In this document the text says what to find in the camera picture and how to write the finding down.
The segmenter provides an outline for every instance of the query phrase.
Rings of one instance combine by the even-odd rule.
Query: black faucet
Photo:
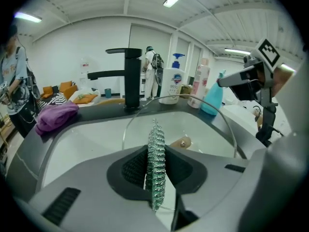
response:
[[[108,54],[125,53],[125,69],[123,71],[105,71],[88,73],[90,80],[101,77],[124,76],[125,77],[125,108],[138,109],[140,106],[140,66],[141,49],[115,48],[106,50]]]

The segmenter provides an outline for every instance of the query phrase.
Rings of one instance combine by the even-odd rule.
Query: soap dispenser bottle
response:
[[[184,54],[174,53],[176,60],[173,62],[172,68],[166,68],[163,70],[163,80],[160,97],[168,95],[178,95],[182,88],[184,71],[180,70],[180,63],[177,61],[178,58],[183,57]],[[176,104],[179,96],[171,96],[167,98],[159,99],[162,104]]]
[[[219,78],[222,78],[224,76],[225,70],[219,73]],[[217,82],[212,85],[211,89],[208,91],[207,95],[204,98],[204,101],[213,105],[215,108],[220,109],[223,99],[223,88],[218,85]],[[205,103],[202,103],[201,109],[210,114],[216,116],[218,111],[212,108],[209,105],[206,105]]]
[[[210,68],[208,67],[209,60],[207,58],[202,58],[201,64],[197,67],[197,71],[195,72],[193,88],[191,91],[191,95],[203,99],[205,96],[206,85],[208,81],[208,76],[210,72]],[[193,108],[200,108],[201,101],[189,97],[188,105]]]

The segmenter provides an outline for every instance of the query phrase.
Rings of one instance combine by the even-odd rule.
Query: black pants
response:
[[[33,118],[31,112],[33,109],[33,105],[30,101],[28,101],[23,109],[19,111],[19,113],[10,115],[11,122],[23,138],[28,135],[28,133],[36,124],[36,121]]]

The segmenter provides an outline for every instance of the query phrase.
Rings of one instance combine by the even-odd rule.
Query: pillow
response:
[[[64,92],[63,95],[67,98],[67,100],[72,96],[77,91],[77,86],[73,85],[69,88],[67,88]]]
[[[54,94],[52,86],[44,87],[42,98],[46,99]]]
[[[53,86],[53,92],[54,92],[54,94],[59,93],[59,86],[60,86],[60,85]]]
[[[71,87],[71,86],[72,86],[72,81],[65,82],[65,83],[61,83],[61,84],[60,84],[59,92],[60,92],[60,93],[63,93],[67,88],[69,88],[69,87]]]
[[[97,95],[79,95],[73,103],[75,104],[88,104],[91,102]]]

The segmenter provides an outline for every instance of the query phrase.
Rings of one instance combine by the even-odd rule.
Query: white sink basin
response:
[[[189,150],[231,158],[234,155],[233,146],[226,139],[199,118],[185,112],[137,117],[127,130],[125,148],[147,144],[154,118],[163,128],[167,145],[188,136],[192,141]],[[83,124],[64,132],[56,142],[47,163],[42,187],[78,163],[121,150],[123,133],[130,119]],[[163,206],[174,208],[174,205],[175,188],[167,178]],[[173,211],[160,208],[156,215],[170,229],[173,213]]]

